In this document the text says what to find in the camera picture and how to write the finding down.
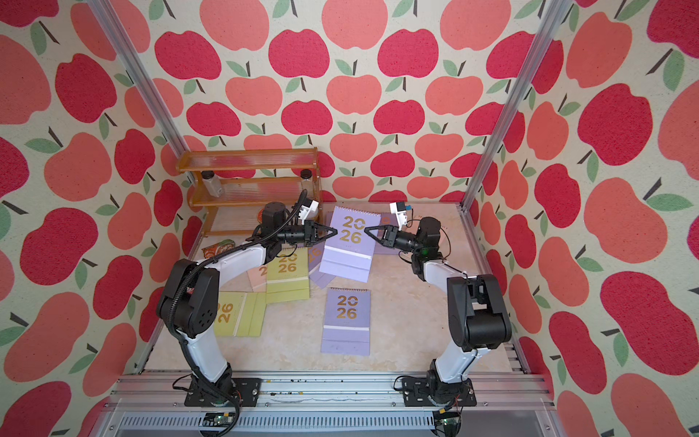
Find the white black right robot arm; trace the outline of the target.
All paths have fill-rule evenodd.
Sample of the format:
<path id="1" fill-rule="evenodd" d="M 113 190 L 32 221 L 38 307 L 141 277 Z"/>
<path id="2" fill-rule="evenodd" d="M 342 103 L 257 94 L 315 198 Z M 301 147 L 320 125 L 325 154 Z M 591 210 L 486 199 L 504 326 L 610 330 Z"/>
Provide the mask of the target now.
<path id="1" fill-rule="evenodd" d="M 393 225 L 368 227 L 364 233 L 383 247 L 410 253 L 418 279 L 447 296 L 451 343 L 433 360 L 425 377 L 398 378 L 405 402 L 447 405 L 458 401 L 471 389 L 471 368 L 513 334 L 497 278 L 470 276 L 448 264 L 440 251 L 442 224 L 436 218 L 422 218 L 415 234 Z"/>

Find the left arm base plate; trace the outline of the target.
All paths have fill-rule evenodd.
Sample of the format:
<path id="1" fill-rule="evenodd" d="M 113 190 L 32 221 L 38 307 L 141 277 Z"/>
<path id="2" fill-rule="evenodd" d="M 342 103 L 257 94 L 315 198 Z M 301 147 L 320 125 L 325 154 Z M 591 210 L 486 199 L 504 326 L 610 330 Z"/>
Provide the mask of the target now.
<path id="1" fill-rule="evenodd" d="M 240 407 L 255 407 L 261 383 L 259 378 L 231 378 L 226 375 L 216 384 L 194 378 L 187 389 L 184 405 L 200 408 L 233 407 L 236 401 Z"/>

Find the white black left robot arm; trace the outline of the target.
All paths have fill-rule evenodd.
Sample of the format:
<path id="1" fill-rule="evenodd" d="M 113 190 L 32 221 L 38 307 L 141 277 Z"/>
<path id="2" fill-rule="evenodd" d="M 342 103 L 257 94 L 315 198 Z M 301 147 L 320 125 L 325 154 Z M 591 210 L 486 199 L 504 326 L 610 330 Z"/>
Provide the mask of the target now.
<path id="1" fill-rule="evenodd" d="M 337 234 L 318 224 L 319 203 L 302 193 L 292 209 L 271 202 L 247 241 L 208 259 L 179 260 L 169 274 L 156 309 L 165 328 L 178 341 L 192 372 L 194 387 L 216 402 L 238 403 L 231 368 L 214 333 L 220 286 L 250 269 L 273 261 L 282 246 L 312 247 Z"/>

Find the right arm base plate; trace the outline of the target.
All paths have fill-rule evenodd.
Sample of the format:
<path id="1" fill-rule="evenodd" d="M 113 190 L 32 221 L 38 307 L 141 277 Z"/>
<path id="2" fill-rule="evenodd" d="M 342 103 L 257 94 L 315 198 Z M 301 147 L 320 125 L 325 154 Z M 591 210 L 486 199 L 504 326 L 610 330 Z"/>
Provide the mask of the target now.
<path id="1" fill-rule="evenodd" d="M 449 409 L 455 406 L 475 407 L 477 399 L 470 379 L 455 383 L 439 379 L 400 376 L 394 389 L 403 397 L 406 407 Z"/>

